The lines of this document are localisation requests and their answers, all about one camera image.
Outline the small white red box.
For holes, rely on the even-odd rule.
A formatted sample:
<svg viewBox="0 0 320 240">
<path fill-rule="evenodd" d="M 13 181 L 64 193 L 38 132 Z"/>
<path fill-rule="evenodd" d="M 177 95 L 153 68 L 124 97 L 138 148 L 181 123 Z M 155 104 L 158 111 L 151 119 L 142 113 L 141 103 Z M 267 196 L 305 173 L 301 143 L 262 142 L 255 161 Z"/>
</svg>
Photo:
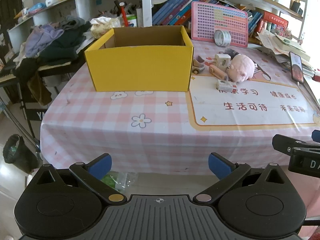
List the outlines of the small white red box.
<svg viewBox="0 0 320 240">
<path fill-rule="evenodd" d="M 226 80 L 218 80 L 216 88 L 227 93 L 236 93 L 238 91 L 236 83 Z"/>
</svg>

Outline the pink plush pig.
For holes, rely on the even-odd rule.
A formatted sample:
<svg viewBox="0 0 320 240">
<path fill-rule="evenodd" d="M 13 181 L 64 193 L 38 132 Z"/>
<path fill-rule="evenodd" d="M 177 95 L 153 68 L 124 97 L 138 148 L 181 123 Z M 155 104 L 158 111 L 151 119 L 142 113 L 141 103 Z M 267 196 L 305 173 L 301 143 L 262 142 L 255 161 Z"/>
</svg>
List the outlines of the pink plush pig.
<svg viewBox="0 0 320 240">
<path fill-rule="evenodd" d="M 251 79 L 254 75 L 254 71 L 254 62 L 246 55 L 238 54 L 232 59 L 226 73 L 233 82 L 241 83 Z"/>
</svg>

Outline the pink handheld fan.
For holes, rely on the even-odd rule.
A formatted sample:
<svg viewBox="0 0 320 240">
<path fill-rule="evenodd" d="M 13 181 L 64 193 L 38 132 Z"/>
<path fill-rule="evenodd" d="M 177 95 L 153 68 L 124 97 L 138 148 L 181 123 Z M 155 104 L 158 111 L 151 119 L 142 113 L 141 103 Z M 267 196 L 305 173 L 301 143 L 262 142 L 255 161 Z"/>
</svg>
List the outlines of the pink handheld fan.
<svg viewBox="0 0 320 240">
<path fill-rule="evenodd" d="M 219 80 L 228 81 L 228 75 L 213 64 L 209 65 L 209 72 Z"/>
</svg>

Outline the large white charger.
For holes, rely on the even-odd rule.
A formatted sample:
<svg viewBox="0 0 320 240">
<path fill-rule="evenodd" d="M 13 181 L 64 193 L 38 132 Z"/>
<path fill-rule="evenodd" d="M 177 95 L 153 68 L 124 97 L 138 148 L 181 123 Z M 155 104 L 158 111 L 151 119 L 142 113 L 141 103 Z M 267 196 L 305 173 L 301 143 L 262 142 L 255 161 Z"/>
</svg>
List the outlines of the large white charger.
<svg viewBox="0 0 320 240">
<path fill-rule="evenodd" d="M 231 64 L 231 57 L 228 54 L 216 54 L 214 57 L 214 65 L 218 67 L 222 71 L 226 71 L 226 69 Z"/>
</svg>

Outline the black white bottle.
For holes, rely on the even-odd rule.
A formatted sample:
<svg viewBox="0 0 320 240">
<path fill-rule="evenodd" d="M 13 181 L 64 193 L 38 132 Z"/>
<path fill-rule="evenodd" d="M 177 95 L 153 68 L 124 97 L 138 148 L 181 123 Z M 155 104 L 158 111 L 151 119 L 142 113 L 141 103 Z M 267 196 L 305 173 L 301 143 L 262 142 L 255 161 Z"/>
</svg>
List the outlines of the black white bottle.
<svg viewBox="0 0 320 240">
<path fill-rule="evenodd" d="M 224 53 L 229 55 L 231 57 L 231 59 L 234 59 L 236 57 L 236 55 L 240 54 L 239 52 L 237 52 L 231 48 L 226 48 Z"/>
</svg>

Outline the toy dump truck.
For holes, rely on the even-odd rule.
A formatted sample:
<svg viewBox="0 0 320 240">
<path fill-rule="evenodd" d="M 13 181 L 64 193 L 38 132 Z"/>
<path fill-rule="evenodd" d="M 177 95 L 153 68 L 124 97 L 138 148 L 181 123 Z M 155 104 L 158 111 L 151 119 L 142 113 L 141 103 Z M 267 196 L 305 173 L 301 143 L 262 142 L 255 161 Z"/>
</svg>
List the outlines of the toy dump truck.
<svg viewBox="0 0 320 240">
<path fill-rule="evenodd" d="M 204 71 L 204 59 L 200 55 L 193 58 L 192 73 L 200 74 Z"/>
</svg>

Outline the clear tape roll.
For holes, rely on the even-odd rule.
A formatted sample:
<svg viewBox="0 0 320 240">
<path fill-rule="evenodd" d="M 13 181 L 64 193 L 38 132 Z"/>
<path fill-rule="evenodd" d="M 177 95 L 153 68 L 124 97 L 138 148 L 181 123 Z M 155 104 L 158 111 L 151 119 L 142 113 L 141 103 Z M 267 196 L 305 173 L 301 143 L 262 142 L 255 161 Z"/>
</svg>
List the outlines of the clear tape roll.
<svg viewBox="0 0 320 240">
<path fill-rule="evenodd" d="M 226 47 L 231 44 L 231 34 L 226 30 L 217 30 L 214 33 L 214 41 L 217 46 Z"/>
</svg>

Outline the pink checkered tablecloth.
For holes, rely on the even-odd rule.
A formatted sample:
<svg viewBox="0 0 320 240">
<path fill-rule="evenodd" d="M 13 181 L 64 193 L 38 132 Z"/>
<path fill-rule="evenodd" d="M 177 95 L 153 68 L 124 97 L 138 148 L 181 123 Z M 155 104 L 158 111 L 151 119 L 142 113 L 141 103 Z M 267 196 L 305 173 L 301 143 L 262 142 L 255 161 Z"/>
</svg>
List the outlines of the pink checkered tablecloth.
<svg viewBox="0 0 320 240">
<path fill-rule="evenodd" d="M 41 151 L 56 168 L 87 163 L 102 153 L 118 172 L 208 174 L 212 152 L 253 167 L 286 165 L 276 134 L 309 141 L 319 112 L 303 88 L 273 58 L 253 48 L 257 77 L 236 93 L 220 92 L 207 71 L 188 92 L 96 92 L 88 67 L 69 80 L 41 124 Z"/>
</svg>

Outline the smartphone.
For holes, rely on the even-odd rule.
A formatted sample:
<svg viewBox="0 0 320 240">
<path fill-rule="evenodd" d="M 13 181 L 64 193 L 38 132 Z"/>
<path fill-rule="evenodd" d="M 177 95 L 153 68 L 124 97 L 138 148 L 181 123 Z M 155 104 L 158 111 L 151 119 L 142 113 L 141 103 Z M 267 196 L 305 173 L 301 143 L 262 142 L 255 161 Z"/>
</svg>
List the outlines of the smartphone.
<svg viewBox="0 0 320 240">
<path fill-rule="evenodd" d="M 298 83 L 304 83 L 303 66 L 299 55 L 289 52 L 291 62 L 291 77 Z"/>
</svg>

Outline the black trash bag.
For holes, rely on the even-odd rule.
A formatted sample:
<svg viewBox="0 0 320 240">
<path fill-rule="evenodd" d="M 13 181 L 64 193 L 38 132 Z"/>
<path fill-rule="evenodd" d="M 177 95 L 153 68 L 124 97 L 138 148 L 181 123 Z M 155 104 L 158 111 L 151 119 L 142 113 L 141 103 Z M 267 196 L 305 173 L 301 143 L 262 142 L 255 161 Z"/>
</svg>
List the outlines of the black trash bag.
<svg viewBox="0 0 320 240">
<path fill-rule="evenodd" d="M 11 135 L 5 143 L 3 158 L 7 164 L 12 164 L 25 173 L 31 173 L 39 165 L 36 155 L 31 152 L 25 145 L 23 137 L 18 134 Z"/>
</svg>

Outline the red book box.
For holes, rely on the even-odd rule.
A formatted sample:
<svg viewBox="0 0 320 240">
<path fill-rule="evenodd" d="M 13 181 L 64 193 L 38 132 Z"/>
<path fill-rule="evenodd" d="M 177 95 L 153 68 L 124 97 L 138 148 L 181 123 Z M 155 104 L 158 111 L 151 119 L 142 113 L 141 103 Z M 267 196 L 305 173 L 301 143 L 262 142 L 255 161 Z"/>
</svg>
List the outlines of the red book box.
<svg viewBox="0 0 320 240">
<path fill-rule="evenodd" d="M 259 20 L 259 23 L 257 25 L 257 30 L 256 30 L 257 33 L 260 33 L 262 29 L 266 29 L 268 31 L 272 31 L 277 27 L 282 27 L 286 29 L 289 24 L 287 20 L 271 12 L 263 11 L 261 14 L 262 14 L 262 17 Z"/>
</svg>

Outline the yellow cardboard box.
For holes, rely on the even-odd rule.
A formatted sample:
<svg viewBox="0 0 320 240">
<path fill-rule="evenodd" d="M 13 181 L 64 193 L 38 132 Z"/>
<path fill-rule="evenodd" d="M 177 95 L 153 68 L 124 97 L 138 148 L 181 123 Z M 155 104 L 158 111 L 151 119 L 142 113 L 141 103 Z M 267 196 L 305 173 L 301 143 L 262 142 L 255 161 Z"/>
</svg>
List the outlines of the yellow cardboard box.
<svg viewBox="0 0 320 240">
<path fill-rule="evenodd" d="M 97 92 L 187 92 L 193 55 L 180 25 L 112 28 L 85 51 Z"/>
</svg>

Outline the pile of clothes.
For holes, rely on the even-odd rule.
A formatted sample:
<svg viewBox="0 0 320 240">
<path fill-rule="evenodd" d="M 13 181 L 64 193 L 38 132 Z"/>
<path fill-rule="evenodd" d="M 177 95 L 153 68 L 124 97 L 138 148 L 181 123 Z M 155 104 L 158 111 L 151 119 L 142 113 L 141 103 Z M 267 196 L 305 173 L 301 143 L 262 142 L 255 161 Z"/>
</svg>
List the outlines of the pile of clothes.
<svg viewBox="0 0 320 240">
<path fill-rule="evenodd" d="M 68 15 L 57 26 L 44 24 L 34 27 L 21 45 L 12 73 L 22 86 L 29 88 L 41 106 L 51 103 L 52 94 L 40 77 L 39 68 L 79 62 L 84 49 L 93 40 L 91 26 L 83 18 Z"/>
</svg>

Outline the crumpled white bag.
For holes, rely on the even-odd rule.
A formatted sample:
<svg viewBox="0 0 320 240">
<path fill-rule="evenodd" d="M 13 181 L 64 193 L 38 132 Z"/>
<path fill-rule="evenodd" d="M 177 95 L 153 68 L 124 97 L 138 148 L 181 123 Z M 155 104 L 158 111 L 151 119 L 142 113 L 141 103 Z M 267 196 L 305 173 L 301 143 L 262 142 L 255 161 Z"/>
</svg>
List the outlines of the crumpled white bag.
<svg viewBox="0 0 320 240">
<path fill-rule="evenodd" d="M 121 27 L 121 21 L 118 17 L 111 18 L 100 16 L 99 18 L 91 19 L 89 22 L 91 24 L 91 34 L 95 39 L 101 38 L 104 34 L 106 34 L 113 28 Z"/>
</svg>

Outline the pink keyboard learning board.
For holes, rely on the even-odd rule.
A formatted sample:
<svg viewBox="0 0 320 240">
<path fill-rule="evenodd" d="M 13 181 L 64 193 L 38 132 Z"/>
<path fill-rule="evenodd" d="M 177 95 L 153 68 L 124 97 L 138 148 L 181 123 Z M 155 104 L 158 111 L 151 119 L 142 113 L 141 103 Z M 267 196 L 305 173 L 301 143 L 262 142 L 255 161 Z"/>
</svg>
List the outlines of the pink keyboard learning board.
<svg viewBox="0 0 320 240">
<path fill-rule="evenodd" d="M 248 46 L 248 14 L 245 11 L 205 2 L 191 4 L 191 38 L 214 42 L 216 31 L 230 34 L 230 45 Z"/>
</svg>

